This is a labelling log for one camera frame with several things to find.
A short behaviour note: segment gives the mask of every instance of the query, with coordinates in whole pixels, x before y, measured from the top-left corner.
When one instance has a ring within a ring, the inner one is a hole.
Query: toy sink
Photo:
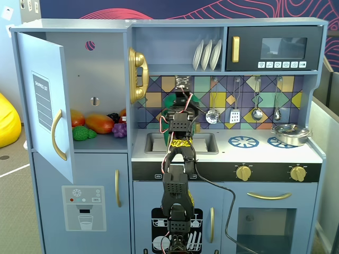
[[[212,133],[196,133],[193,136],[193,146],[197,154],[211,154],[219,153],[216,137]],[[149,133],[146,138],[145,153],[165,153],[166,145],[164,135],[161,133]]]

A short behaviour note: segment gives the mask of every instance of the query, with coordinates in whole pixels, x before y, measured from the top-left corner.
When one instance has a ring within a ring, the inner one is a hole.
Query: geometric tile backsplash
[[[214,107],[220,112],[220,121],[209,124],[202,115],[200,122],[202,129],[270,129],[283,123],[298,123],[303,76],[283,76],[282,90],[279,84],[277,96],[281,120],[273,119],[275,106],[276,76],[261,76],[261,91],[258,97],[258,108],[263,112],[260,121],[252,119],[251,112],[258,96],[258,87],[255,86],[255,76],[240,76],[239,84],[234,91],[234,76],[195,76],[193,77],[192,92],[200,99],[200,107],[207,111]],[[174,93],[174,76],[152,76],[146,96],[136,102],[138,126],[140,129],[159,129],[159,118],[165,109],[164,99]],[[240,123],[229,123],[230,111],[235,106],[236,98],[240,109]]]

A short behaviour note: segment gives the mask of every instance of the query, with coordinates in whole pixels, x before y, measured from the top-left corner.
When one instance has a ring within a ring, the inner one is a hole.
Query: silver pot
[[[303,146],[311,136],[309,130],[295,124],[278,125],[272,129],[272,133],[279,141],[295,147]]]

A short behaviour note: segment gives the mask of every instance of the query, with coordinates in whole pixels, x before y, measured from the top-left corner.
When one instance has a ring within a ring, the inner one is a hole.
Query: purple toy grapes
[[[127,124],[116,123],[112,129],[115,138],[123,138],[127,136]]]

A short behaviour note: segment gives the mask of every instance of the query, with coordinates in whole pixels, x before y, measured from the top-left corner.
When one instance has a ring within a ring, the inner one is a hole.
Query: microwave display screen
[[[263,38],[261,59],[303,59],[307,38]]]

